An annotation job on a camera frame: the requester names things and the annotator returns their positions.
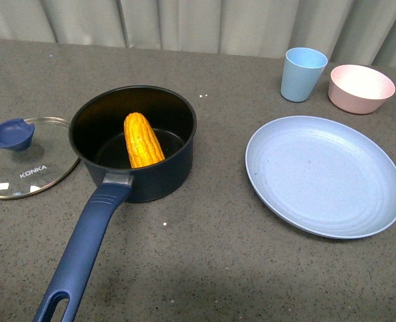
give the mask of corn on the cob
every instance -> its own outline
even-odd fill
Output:
[[[155,132],[144,115],[129,114],[123,128],[132,168],[149,166],[165,159]]]

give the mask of konka logo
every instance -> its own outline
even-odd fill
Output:
[[[21,177],[21,179],[26,178],[27,176],[30,176],[33,173],[37,173],[39,171],[43,171],[44,169],[47,169],[47,166],[39,166],[37,168],[25,171],[23,174],[20,174],[19,176]]]

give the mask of pot lid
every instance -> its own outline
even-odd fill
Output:
[[[44,191],[78,164],[69,123],[57,117],[13,119],[0,124],[0,199]]]

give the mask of light blue plate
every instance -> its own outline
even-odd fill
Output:
[[[245,164],[262,201],[304,231],[355,239],[396,221],[393,161],[368,137],[335,121],[271,121],[251,137]]]

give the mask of speckled countertop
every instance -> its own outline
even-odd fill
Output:
[[[279,94],[283,60],[0,40],[0,122],[71,120],[89,99],[157,85],[196,110],[186,182],[113,215],[76,321],[396,321],[396,222],[338,241],[300,231],[254,193],[245,148],[263,124],[315,115],[353,127],[396,164],[396,93],[370,115]],[[396,68],[384,72],[396,84]],[[32,197],[0,201],[0,321],[31,321],[94,185],[80,163]]]

